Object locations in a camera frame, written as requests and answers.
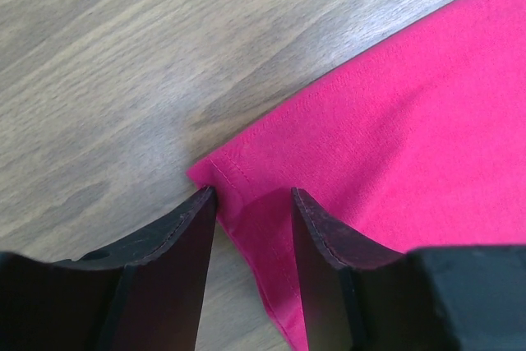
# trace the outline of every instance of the bright pink fabric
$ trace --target bright pink fabric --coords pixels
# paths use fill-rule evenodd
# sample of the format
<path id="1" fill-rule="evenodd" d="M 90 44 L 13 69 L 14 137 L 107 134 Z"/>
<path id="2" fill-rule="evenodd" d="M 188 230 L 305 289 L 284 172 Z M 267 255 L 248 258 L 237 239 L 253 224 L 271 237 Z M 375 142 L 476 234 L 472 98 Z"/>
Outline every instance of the bright pink fabric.
<path id="1" fill-rule="evenodd" d="M 220 223 L 300 350 L 291 187 L 402 252 L 526 242 L 526 0 L 451 3 L 308 86 L 189 176 L 217 187 Z"/>

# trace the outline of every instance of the towel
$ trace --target towel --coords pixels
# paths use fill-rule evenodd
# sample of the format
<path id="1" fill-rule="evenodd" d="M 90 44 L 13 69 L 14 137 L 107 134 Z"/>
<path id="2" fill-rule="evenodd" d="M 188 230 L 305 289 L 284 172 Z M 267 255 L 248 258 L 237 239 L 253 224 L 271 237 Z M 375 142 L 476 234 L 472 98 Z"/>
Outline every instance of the towel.
<path id="1" fill-rule="evenodd" d="M 346 62 L 189 171 L 293 349 L 307 349 L 291 187 L 369 238 L 526 242 L 526 0 L 456 0 Z"/>

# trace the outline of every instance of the cloth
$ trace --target cloth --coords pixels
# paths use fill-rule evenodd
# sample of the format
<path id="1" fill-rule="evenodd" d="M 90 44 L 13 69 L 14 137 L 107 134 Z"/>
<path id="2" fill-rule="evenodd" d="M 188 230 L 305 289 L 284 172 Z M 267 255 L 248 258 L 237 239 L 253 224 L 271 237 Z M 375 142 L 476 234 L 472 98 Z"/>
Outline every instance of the cloth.
<path id="1" fill-rule="evenodd" d="M 307 349 L 291 187 L 400 252 L 526 242 L 526 0 L 457 0 L 322 77 L 188 172 L 271 319 Z"/>

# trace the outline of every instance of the black plastic part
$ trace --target black plastic part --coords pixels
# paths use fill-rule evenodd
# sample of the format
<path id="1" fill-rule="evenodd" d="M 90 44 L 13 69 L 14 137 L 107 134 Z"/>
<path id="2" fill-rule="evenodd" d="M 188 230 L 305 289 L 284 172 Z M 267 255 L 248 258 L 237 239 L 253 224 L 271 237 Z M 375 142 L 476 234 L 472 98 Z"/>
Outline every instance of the black plastic part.
<path id="1" fill-rule="evenodd" d="M 0 253 L 0 349 L 193 350 L 215 210 L 205 188 L 79 261 Z"/>
<path id="2" fill-rule="evenodd" d="M 526 350 L 526 247 L 394 252 L 293 189 L 309 349 Z"/>

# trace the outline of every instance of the gray wood surface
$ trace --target gray wood surface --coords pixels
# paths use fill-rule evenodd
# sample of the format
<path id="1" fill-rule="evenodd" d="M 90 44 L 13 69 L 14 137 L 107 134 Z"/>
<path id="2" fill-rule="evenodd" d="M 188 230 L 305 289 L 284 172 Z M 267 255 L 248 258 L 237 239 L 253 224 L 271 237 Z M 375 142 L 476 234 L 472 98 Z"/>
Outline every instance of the gray wood surface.
<path id="1" fill-rule="evenodd" d="M 0 249 L 77 258 L 171 210 L 185 170 L 451 0 L 0 0 Z M 218 230 L 202 350 L 287 349 Z"/>

